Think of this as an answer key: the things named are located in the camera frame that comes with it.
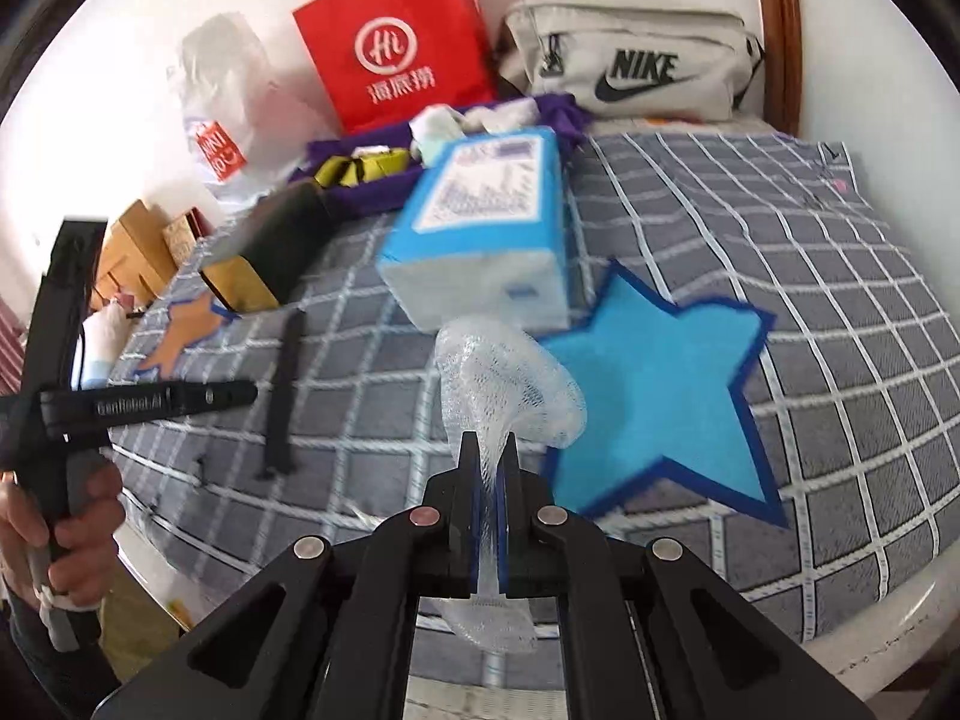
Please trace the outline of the person's left hand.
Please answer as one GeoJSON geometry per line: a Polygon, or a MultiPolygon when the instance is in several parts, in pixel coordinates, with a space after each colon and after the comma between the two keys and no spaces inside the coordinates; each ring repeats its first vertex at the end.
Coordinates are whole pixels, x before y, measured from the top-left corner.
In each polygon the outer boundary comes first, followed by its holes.
{"type": "MultiPolygon", "coordinates": [[[[89,502],[78,517],[55,525],[55,541],[67,550],[47,571],[52,590],[67,595],[76,606],[94,606],[103,601],[117,567],[114,533],[124,523],[119,496],[121,473],[106,461],[86,483],[89,502]]],[[[42,550],[49,541],[43,517],[14,474],[2,475],[2,574],[11,593],[34,611],[41,600],[34,590],[28,553],[42,550]]]]}

